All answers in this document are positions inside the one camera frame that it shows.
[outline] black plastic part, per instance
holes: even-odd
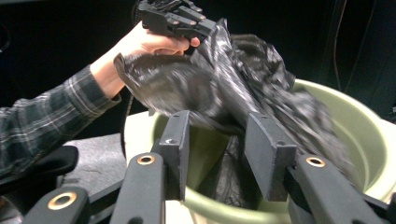
[[[316,224],[312,214],[297,205],[293,199],[289,201],[288,212],[293,224]]]
[[[103,189],[90,197],[91,202],[91,220],[90,224],[108,221],[113,213],[117,197],[120,193],[123,180]]]
[[[304,209],[306,213],[312,214],[303,191],[295,178],[295,171],[292,167],[288,167],[286,169],[285,180],[283,183],[290,195],[290,201],[293,201],[294,204]]]
[[[0,179],[0,195],[11,201],[24,215],[41,197],[56,189],[58,176],[73,171],[77,162],[76,147],[59,147],[38,161],[28,172]]]
[[[317,223],[382,223],[361,195],[326,159],[303,155],[297,160],[295,171]]]
[[[60,209],[50,206],[50,201],[64,193],[76,194],[76,199],[69,205],[67,201],[71,197],[62,197],[55,201]],[[23,218],[23,224],[57,223],[57,224],[83,224],[90,219],[90,204],[88,193],[85,189],[78,187],[65,187],[56,189],[41,198],[32,210]]]
[[[269,116],[249,113],[245,154],[267,201],[285,202],[283,185],[286,168],[294,164],[297,146]]]
[[[379,201],[378,199],[372,198],[362,192],[360,192],[361,197],[363,198],[363,200],[373,209],[373,211],[376,213],[377,216],[383,218],[383,219],[387,219],[387,210],[389,205]]]
[[[165,200],[184,201],[190,154],[190,111],[181,111],[171,117],[163,135],[151,152],[160,154],[166,165]]]
[[[143,153],[133,157],[110,223],[164,223],[164,175],[160,155]]]
[[[159,35],[198,37],[203,41],[216,23],[201,14],[191,1],[140,1],[133,9],[133,20]]]
[[[396,223],[396,193],[393,193],[387,210],[387,218],[390,223]]]

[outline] hand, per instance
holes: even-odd
[[[198,38],[189,40],[183,37],[169,37],[156,35],[150,30],[144,29],[142,22],[126,35],[116,46],[124,56],[131,54],[167,54],[183,55],[189,46],[198,47],[200,41]]]
[[[90,69],[104,94],[111,99],[125,85],[113,64],[114,58],[119,53],[124,56],[152,53],[182,55],[189,46],[198,47],[199,45],[198,38],[193,38],[189,43],[186,38],[182,37],[155,35],[150,30],[143,29],[142,23],[139,22],[114,48],[91,64]]]

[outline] hole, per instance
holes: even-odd
[[[70,200],[70,196],[62,196],[61,198],[59,198],[58,200],[56,200],[55,204],[56,205],[61,205],[64,203],[67,203]]]
[[[77,198],[75,192],[66,192],[59,194],[49,201],[48,208],[51,210],[60,210],[72,204]]]
[[[153,156],[142,156],[137,159],[137,163],[140,165],[149,165],[152,164],[155,161],[155,158]]]
[[[352,224],[365,224],[365,223],[363,221],[354,219],[354,220],[352,220]]]
[[[128,224],[143,224],[143,219],[141,217],[133,217]]]
[[[142,161],[143,161],[143,162],[149,162],[149,161],[151,161],[151,158],[145,157],[145,158],[142,158]]]
[[[321,160],[319,158],[315,158],[315,157],[306,158],[306,162],[308,162],[308,164],[310,164],[312,166],[316,166],[316,167],[323,167],[326,165],[326,162],[324,162],[323,160]]]
[[[177,140],[174,140],[174,139],[170,138],[170,139],[166,139],[166,140],[165,140],[165,143],[168,143],[168,144],[175,144],[175,143],[177,143]]]

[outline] black metal bar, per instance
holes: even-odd
[[[288,206],[289,216],[292,224],[316,224],[311,213],[305,211],[293,199],[290,199]]]
[[[396,193],[393,193],[392,198],[390,199],[387,210],[387,220],[392,224],[396,223]]]
[[[160,154],[166,165],[165,200],[185,199],[190,153],[190,111],[172,115],[163,135],[151,151]]]
[[[297,160],[295,177],[317,223],[382,223],[337,168],[319,156]]]
[[[322,41],[322,46],[319,46],[320,48],[324,48],[324,50],[318,53],[320,54],[319,68],[314,71],[315,74],[312,74],[313,81],[319,84],[326,84],[329,77],[338,25],[341,22],[346,2],[347,0],[334,0],[329,1],[328,4],[328,7],[332,8],[332,11],[326,15],[325,20],[328,21],[328,24],[322,29],[320,37],[320,39],[325,41]]]
[[[113,212],[117,197],[120,193],[123,180],[103,189],[90,197],[91,220],[90,223],[100,223],[109,219]]]
[[[295,178],[295,171],[292,167],[288,167],[283,181],[286,190],[290,195],[290,201],[297,204],[305,210],[306,213],[312,214],[308,202],[303,194],[303,191]]]
[[[143,153],[133,157],[110,223],[164,223],[164,175],[162,156]]]
[[[296,148],[274,120],[255,112],[248,115],[245,154],[264,199],[287,200],[283,179],[286,167],[294,164]]]
[[[364,201],[373,209],[373,211],[381,218],[387,218],[388,205],[375,198],[372,198],[362,192],[360,192],[361,197]]]
[[[64,187],[42,197],[23,218],[24,224],[88,223],[90,204],[88,193],[78,187]]]

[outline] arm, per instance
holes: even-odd
[[[199,41],[193,39],[192,46]],[[0,108],[0,177],[23,172],[120,101],[124,84],[113,65],[122,53],[182,54],[184,38],[154,35],[139,23],[114,48],[57,88]]]

